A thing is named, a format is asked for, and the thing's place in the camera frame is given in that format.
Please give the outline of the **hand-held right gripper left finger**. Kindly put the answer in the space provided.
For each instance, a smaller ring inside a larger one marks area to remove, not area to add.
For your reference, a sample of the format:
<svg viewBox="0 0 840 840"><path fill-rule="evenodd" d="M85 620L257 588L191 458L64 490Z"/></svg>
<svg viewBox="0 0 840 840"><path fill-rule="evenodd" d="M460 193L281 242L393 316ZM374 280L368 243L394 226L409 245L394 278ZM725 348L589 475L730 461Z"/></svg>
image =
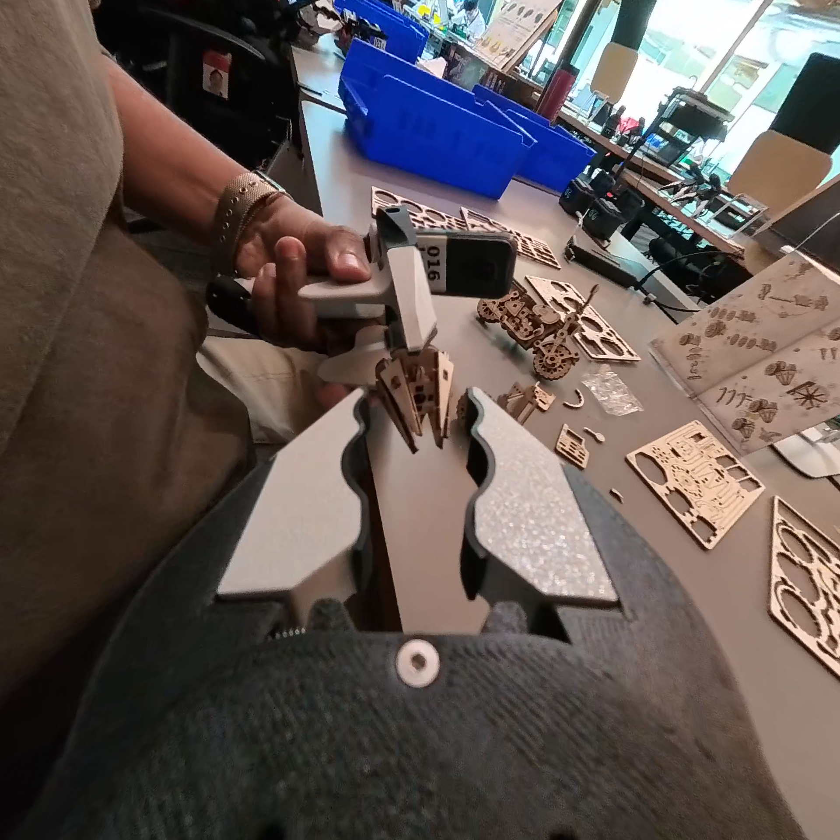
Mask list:
<svg viewBox="0 0 840 840"><path fill-rule="evenodd" d="M316 601L347 602L373 574L368 392L356 388L270 462L217 586L227 602L284 602L305 622Z"/></svg>

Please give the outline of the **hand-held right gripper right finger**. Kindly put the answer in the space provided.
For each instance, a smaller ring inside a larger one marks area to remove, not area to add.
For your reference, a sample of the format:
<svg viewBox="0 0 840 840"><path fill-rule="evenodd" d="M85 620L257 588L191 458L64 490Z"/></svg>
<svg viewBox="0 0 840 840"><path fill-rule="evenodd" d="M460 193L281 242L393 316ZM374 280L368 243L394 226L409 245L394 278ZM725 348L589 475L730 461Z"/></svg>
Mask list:
<svg viewBox="0 0 840 840"><path fill-rule="evenodd" d="M467 470L460 578L467 598L522 608L611 608L616 588L557 455L480 388L465 394Z"/></svg>

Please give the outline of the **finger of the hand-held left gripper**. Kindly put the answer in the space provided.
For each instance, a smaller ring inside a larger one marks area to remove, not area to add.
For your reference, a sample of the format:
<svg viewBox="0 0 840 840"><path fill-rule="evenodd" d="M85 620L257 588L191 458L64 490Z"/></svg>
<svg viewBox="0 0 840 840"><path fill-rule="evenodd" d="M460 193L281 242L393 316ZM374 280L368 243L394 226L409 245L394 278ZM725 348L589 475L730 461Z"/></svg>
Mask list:
<svg viewBox="0 0 840 840"><path fill-rule="evenodd" d="M415 246L389 248L386 261L392 275L395 310L406 350L419 353L437 332L437 317L423 258Z"/></svg>
<svg viewBox="0 0 840 840"><path fill-rule="evenodd" d="M322 382L348 387L374 387L377 371L392 362L388 328L367 326L355 335L353 348L329 357L318 368Z"/></svg>

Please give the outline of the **wooden model assembly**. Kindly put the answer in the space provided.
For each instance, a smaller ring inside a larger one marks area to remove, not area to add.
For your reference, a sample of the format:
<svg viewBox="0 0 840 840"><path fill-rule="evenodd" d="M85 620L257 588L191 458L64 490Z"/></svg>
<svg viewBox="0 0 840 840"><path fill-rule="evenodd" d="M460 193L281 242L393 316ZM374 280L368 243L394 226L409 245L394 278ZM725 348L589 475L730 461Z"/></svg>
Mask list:
<svg viewBox="0 0 840 840"><path fill-rule="evenodd" d="M412 453L428 419L435 444L448 437L449 408L455 367L446 352L429 347L418 352L396 350L374 368L382 404Z"/></svg>

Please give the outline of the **wooden puzzle sheet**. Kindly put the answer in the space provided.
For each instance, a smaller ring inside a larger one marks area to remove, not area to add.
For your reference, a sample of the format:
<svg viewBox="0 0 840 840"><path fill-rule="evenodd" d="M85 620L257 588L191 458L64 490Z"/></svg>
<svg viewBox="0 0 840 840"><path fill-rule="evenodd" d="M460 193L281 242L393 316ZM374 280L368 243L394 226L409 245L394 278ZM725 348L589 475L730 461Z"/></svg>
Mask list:
<svg viewBox="0 0 840 840"><path fill-rule="evenodd" d="M489 233L509 235L516 241L518 256L532 262L560 270L561 264L552 248L539 238L518 231L514 227L501 223L474 209L462 206L460 214L468 231L473 233Z"/></svg>
<svg viewBox="0 0 840 840"><path fill-rule="evenodd" d="M526 276L525 281L545 305L560 313L561 318L580 309L580 325L572 339L592 361L633 364L642 360L635 349L594 309L583 307L585 296L570 283Z"/></svg>
<svg viewBox="0 0 840 840"><path fill-rule="evenodd" d="M371 188L371 215L374 217L380 209L404 207L417 231L446 230L448 232L467 231L462 217L439 211L411 198L397 195L378 186Z"/></svg>
<svg viewBox="0 0 840 840"><path fill-rule="evenodd" d="M773 498L769 615L839 677L839 548L780 497Z"/></svg>
<svg viewBox="0 0 840 840"><path fill-rule="evenodd" d="M635 449L625 461L704 550L714 549L764 484L695 420Z"/></svg>

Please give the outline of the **wooden motorcycle model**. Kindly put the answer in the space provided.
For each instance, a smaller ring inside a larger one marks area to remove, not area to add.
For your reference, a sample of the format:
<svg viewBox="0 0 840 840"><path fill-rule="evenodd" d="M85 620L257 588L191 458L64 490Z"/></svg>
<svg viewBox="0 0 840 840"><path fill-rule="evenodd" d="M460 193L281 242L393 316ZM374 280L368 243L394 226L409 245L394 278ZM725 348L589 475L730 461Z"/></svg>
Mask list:
<svg viewBox="0 0 840 840"><path fill-rule="evenodd" d="M580 360L568 341L580 328L583 311L598 289L594 285L585 301L576 302L571 312L562 314L549 304L536 302L514 282L506 296L480 299L476 315L483 324L499 324L518 346L533 353L532 365L538 378L556 382Z"/></svg>

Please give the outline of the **slotted wooden piece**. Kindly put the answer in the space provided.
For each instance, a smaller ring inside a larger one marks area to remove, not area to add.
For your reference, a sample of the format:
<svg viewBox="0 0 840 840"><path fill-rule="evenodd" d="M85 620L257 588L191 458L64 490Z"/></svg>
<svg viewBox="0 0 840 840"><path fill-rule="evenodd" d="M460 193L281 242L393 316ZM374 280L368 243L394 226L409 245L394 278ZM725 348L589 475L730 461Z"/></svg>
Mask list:
<svg viewBox="0 0 840 840"><path fill-rule="evenodd" d="M590 452L585 439L564 423L554 445L554 452L580 470L585 470Z"/></svg>

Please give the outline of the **person's pale trousers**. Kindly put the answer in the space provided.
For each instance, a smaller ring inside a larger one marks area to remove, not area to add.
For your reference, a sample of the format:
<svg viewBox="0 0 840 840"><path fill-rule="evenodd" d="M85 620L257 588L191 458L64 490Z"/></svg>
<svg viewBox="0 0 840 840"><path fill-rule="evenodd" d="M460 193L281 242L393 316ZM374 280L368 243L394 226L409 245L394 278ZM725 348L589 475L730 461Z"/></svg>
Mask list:
<svg viewBox="0 0 840 840"><path fill-rule="evenodd" d="M319 370L324 354L212 335L196 360L245 405L257 445L284 445L323 414Z"/></svg>

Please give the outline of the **black flat device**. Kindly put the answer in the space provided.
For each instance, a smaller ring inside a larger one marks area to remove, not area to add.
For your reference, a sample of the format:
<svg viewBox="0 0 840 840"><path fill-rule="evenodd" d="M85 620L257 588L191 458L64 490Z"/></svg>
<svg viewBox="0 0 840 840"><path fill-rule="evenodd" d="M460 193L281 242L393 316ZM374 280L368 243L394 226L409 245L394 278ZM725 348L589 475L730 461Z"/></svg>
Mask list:
<svg viewBox="0 0 840 840"><path fill-rule="evenodd" d="M570 237L563 255L568 262L576 262L622 288L634 288L647 274L647 269L637 261L609 254L602 249L591 251L580 245L575 236Z"/></svg>

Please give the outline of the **small wooden subassembly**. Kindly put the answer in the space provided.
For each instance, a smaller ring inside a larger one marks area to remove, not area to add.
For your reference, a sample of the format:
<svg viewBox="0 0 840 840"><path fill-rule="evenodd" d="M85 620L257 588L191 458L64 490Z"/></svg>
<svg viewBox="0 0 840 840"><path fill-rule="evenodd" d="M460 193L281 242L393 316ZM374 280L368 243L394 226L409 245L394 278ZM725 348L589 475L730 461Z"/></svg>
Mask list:
<svg viewBox="0 0 840 840"><path fill-rule="evenodd" d="M555 395L538 382L528 386L517 382L508 392L498 396L497 404L519 425L524 426L534 411L548 412L554 400Z"/></svg>

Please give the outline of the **large blue plastic bin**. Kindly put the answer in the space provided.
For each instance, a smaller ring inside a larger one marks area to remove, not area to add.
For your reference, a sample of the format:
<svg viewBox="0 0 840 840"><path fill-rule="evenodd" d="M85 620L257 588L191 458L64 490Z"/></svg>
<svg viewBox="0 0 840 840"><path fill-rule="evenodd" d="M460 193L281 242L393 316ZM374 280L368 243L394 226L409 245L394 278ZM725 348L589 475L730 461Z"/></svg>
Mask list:
<svg viewBox="0 0 840 840"><path fill-rule="evenodd" d="M493 200L536 143L492 102L357 38L339 96L364 157Z"/></svg>

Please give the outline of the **clear plastic bag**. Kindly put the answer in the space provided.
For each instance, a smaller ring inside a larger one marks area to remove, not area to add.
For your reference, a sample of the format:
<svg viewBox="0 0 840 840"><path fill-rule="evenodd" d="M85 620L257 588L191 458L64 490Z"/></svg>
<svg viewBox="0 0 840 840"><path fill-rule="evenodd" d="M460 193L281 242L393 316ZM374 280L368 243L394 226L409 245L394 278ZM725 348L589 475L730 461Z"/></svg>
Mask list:
<svg viewBox="0 0 840 840"><path fill-rule="evenodd" d="M610 416L625 417L644 411L643 404L609 364L601 364L583 375L581 383Z"/></svg>

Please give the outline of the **red bottle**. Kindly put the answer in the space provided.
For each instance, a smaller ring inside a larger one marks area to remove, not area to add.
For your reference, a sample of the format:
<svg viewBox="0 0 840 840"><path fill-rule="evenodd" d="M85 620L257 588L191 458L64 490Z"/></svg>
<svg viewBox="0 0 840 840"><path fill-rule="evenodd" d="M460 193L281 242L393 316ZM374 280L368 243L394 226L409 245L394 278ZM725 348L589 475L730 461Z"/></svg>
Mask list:
<svg viewBox="0 0 840 840"><path fill-rule="evenodd" d="M568 60L561 60L554 68L550 79L546 82L536 113L553 124L569 96L579 75L577 67Z"/></svg>

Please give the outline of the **white stand base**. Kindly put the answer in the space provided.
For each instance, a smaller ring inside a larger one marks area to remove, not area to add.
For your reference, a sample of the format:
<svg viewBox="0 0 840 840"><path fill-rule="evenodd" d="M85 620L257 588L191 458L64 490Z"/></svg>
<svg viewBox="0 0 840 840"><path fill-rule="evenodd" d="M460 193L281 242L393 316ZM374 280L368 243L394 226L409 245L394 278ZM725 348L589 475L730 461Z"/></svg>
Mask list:
<svg viewBox="0 0 840 840"><path fill-rule="evenodd" d="M809 479L839 477L839 429L820 423L771 447L793 469Z"/></svg>

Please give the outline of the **person's beige shirt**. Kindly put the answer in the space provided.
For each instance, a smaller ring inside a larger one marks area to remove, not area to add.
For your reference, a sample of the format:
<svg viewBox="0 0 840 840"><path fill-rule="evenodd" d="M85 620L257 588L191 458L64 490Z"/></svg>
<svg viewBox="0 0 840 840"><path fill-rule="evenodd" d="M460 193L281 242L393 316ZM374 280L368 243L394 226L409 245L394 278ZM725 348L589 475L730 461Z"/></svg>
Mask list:
<svg viewBox="0 0 840 840"><path fill-rule="evenodd" d="M88 2L2 2L2 703L241 477L203 306L123 228Z"/></svg>

